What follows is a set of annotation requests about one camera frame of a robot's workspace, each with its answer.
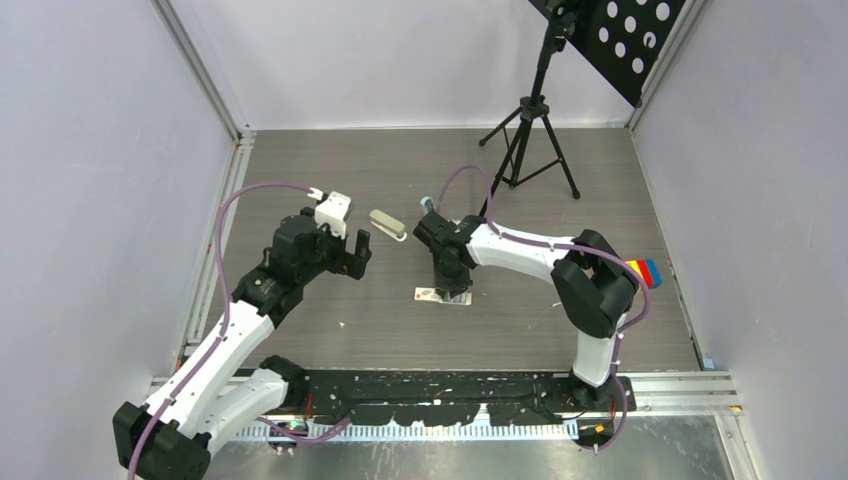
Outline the white staple box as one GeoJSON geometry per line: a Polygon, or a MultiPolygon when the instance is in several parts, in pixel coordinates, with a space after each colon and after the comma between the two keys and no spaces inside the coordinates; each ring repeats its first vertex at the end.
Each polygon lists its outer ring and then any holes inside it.
{"type": "Polygon", "coordinates": [[[462,292],[456,295],[451,295],[449,292],[441,291],[434,287],[416,287],[413,294],[413,300],[442,305],[468,306],[472,304],[473,296],[471,292],[462,292]]]}

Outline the blue white stapler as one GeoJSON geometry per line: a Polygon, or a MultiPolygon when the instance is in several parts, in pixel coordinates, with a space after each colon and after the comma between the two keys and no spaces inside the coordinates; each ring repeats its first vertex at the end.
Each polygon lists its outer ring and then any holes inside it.
{"type": "Polygon", "coordinates": [[[438,212],[438,203],[430,196],[422,197],[420,200],[420,208],[423,215],[431,212],[438,212]]]}

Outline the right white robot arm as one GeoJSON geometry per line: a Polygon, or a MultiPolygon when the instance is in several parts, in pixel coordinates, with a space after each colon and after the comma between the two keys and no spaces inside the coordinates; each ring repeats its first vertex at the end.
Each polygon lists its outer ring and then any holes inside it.
{"type": "Polygon", "coordinates": [[[477,267],[518,272],[552,285],[578,331],[572,400],[591,411],[610,398],[618,336],[637,293],[648,286],[603,235],[584,230],[575,237],[544,236],[475,215],[454,222],[435,211],[419,220],[413,234],[432,256],[436,289],[449,297],[472,286],[477,267]]]}

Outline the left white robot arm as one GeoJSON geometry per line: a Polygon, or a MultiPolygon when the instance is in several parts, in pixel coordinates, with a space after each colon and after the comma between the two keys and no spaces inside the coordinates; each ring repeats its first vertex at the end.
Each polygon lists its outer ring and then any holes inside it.
{"type": "Polygon", "coordinates": [[[283,218],[260,263],[231,293],[215,330],[141,405],[118,408],[112,419],[117,458],[129,478],[200,479],[220,449],[258,417],[275,408],[293,414],[305,405],[304,370],[278,355],[241,385],[222,390],[315,278],[364,276],[370,234],[358,230],[348,251],[347,216],[318,206],[283,218]]]}

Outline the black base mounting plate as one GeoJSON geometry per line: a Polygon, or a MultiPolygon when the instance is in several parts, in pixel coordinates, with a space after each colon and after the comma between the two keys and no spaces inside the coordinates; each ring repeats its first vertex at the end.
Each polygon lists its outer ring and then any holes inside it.
{"type": "Polygon", "coordinates": [[[348,419],[356,426],[446,427],[481,414],[492,426],[554,425],[585,414],[608,420],[635,408],[627,377],[594,388],[554,372],[307,370],[272,411],[323,425],[348,419]]]}

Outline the black tripod stand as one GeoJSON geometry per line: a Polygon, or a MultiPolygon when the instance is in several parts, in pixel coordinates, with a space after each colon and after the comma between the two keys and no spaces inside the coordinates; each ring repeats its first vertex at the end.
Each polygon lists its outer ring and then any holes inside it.
{"type": "Polygon", "coordinates": [[[520,120],[515,134],[507,139],[508,147],[506,153],[489,187],[488,193],[494,195],[498,187],[502,184],[514,189],[558,165],[563,170],[572,197],[578,200],[581,198],[581,192],[577,187],[550,121],[550,107],[546,103],[546,97],[542,93],[551,59],[554,54],[564,49],[567,43],[568,32],[576,22],[578,3],[576,1],[534,1],[532,4],[546,18],[547,25],[537,59],[531,92],[529,95],[522,97],[519,100],[519,106],[492,131],[479,140],[479,145],[483,147],[497,133],[505,133],[507,125],[514,119],[518,118],[520,120]],[[524,163],[532,126],[536,120],[542,122],[556,154],[556,158],[547,165],[522,178],[520,172],[524,163]]]}

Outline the colourful block toy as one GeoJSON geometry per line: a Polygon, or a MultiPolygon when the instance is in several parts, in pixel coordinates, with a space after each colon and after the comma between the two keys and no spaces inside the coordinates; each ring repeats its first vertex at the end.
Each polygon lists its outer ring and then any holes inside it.
{"type": "Polygon", "coordinates": [[[653,259],[633,259],[627,260],[626,263],[640,275],[649,289],[653,290],[662,285],[663,279],[661,273],[653,259]]]}

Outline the black perforated panel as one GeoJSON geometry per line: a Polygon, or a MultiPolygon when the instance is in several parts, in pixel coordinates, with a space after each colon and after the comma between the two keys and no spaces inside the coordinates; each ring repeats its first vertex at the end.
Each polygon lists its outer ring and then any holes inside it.
{"type": "Polygon", "coordinates": [[[553,54],[574,47],[634,108],[686,5],[681,0],[534,1],[547,27],[537,62],[542,81],[553,54]]]}

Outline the aluminium frame rail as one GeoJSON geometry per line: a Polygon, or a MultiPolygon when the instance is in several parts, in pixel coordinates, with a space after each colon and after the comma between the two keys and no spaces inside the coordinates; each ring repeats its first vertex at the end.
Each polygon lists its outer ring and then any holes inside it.
{"type": "Polygon", "coordinates": [[[226,105],[221,89],[213,79],[174,2],[153,0],[151,4],[189,68],[201,93],[223,126],[224,131],[234,144],[240,144],[249,128],[241,125],[226,105]]]}

